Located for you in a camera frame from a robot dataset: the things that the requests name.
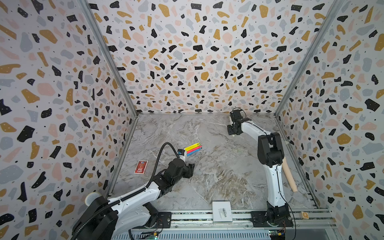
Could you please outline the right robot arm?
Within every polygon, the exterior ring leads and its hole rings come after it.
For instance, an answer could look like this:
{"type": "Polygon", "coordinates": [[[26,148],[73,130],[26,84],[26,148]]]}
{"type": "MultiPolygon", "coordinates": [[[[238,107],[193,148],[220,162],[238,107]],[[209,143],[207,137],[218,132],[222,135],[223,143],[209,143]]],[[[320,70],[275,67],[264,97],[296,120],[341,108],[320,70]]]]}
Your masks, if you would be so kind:
{"type": "Polygon", "coordinates": [[[268,187],[267,210],[263,222],[272,227],[292,225],[291,207],[283,191],[285,154],[280,134],[264,130],[248,118],[241,108],[234,108],[230,112],[230,119],[231,124],[227,126],[229,135],[247,134],[258,143],[258,160],[265,169],[268,187]]]}

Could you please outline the blue highlighter pen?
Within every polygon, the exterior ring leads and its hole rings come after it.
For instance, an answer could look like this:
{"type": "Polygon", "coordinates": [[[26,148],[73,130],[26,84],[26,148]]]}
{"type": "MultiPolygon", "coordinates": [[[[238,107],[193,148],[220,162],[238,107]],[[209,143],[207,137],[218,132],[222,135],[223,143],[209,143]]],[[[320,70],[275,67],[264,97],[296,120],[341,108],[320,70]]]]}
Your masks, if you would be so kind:
{"type": "Polygon", "coordinates": [[[187,157],[194,154],[194,153],[197,153],[198,151],[200,151],[202,149],[202,147],[200,146],[199,148],[195,148],[189,152],[187,152],[187,157]]]}

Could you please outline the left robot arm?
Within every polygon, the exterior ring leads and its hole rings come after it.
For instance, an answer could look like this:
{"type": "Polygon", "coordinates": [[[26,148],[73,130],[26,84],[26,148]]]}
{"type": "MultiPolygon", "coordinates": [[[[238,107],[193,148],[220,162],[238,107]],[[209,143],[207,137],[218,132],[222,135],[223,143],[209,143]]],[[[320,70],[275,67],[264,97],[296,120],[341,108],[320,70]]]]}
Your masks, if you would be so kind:
{"type": "Polygon", "coordinates": [[[73,227],[72,239],[111,240],[136,227],[155,226],[159,212],[152,202],[171,192],[181,179],[191,178],[194,168],[194,164],[176,158],[147,187],[110,199],[90,193],[85,200],[87,209],[73,227]]]}

